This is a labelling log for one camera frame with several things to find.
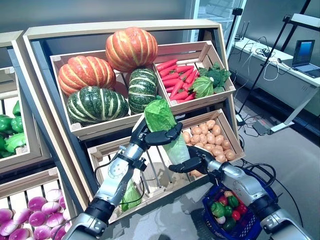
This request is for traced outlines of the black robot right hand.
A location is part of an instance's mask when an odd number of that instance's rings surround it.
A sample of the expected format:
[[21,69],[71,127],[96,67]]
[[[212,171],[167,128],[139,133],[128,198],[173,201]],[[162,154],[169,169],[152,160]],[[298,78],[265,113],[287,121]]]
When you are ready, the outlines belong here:
[[168,167],[169,170],[175,173],[189,173],[197,170],[201,174],[208,174],[220,169],[222,164],[216,161],[214,156],[204,148],[187,146],[187,149],[190,159],[179,164],[170,165]]

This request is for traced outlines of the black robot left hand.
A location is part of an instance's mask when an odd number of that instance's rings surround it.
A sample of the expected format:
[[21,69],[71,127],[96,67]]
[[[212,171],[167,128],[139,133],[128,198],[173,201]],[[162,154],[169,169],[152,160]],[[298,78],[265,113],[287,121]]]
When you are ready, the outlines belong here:
[[183,124],[178,122],[169,130],[151,132],[147,126],[145,117],[142,115],[132,129],[130,143],[146,151],[151,146],[164,146],[178,139]]

